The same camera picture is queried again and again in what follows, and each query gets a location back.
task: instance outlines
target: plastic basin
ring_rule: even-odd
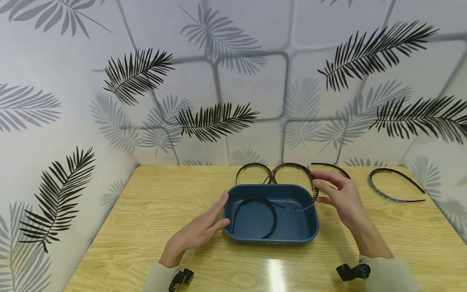
[[[262,203],[243,205],[234,223],[234,214],[238,205],[250,197],[267,199],[290,209],[303,209],[309,206],[310,193],[299,185],[236,185],[228,193],[229,200],[224,207],[224,218],[229,218],[231,224],[225,227],[224,231],[236,242],[305,244],[318,235],[319,223],[315,206],[301,212],[274,206],[277,212],[277,227],[267,239],[262,237],[271,231],[274,217],[271,210]]]

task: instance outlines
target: black plastic clip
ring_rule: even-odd
[[[353,268],[350,268],[348,264],[343,264],[336,268],[342,281],[351,281],[355,278],[366,279],[370,276],[370,266],[367,264],[359,264]]]
[[[178,285],[182,283],[189,285],[194,275],[195,273],[189,269],[184,269],[183,272],[178,271],[170,284],[169,292],[176,292]]]

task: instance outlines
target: leaf pattern wallpaper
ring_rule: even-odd
[[[467,2],[271,1],[0,0],[0,292],[62,291],[142,164],[403,165],[467,242]]]
[[[79,29],[89,38],[86,29],[88,23],[93,23],[112,33],[108,28],[86,15],[86,10],[96,2],[96,0],[52,0],[41,4],[40,1],[10,0],[0,7],[0,13],[8,12],[9,21],[35,22],[34,29],[41,28],[43,32],[59,26],[61,35],[70,31],[74,36]]]
[[[319,80],[304,78],[299,84],[297,80],[289,84],[283,117],[285,125],[285,141],[291,149],[306,142],[318,141],[320,123],[317,121],[290,121],[293,119],[316,119],[321,99]]]
[[[60,119],[60,100],[51,93],[35,90],[33,86],[0,84],[0,131],[41,127]]]
[[[219,10],[212,11],[212,7],[203,11],[198,4],[197,19],[191,16],[183,7],[180,8],[194,22],[182,28],[180,34],[186,32],[188,42],[199,44],[199,50],[204,48],[204,54],[211,60],[220,60],[220,64],[228,70],[238,73],[255,75],[264,67],[267,58],[262,56],[261,45],[258,41],[245,33],[245,30],[233,26],[233,21],[227,16],[220,17]]]

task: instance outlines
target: beige sleeve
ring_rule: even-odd
[[[157,260],[149,270],[142,292],[168,292],[178,267],[167,268]]]
[[[370,276],[365,280],[366,292],[420,291],[409,269],[399,257],[386,259],[360,256],[359,261],[370,267]]]

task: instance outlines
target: wood grain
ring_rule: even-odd
[[[344,167],[360,190],[363,204],[394,254],[402,257],[423,291],[467,291],[467,247],[425,194],[394,174],[374,182],[400,204],[378,196],[367,183],[372,166]],[[393,167],[413,178],[404,167]],[[140,166],[71,279],[66,292],[140,291],[166,241],[235,184],[239,166]],[[239,184],[262,183],[260,169],[239,176]],[[277,173],[278,183],[309,191],[305,174]],[[182,264],[195,272],[190,292],[363,291],[363,281],[343,283],[335,268],[358,263],[358,250],[335,210],[317,204],[318,236],[302,247],[234,243],[219,232],[207,245],[190,250]]]

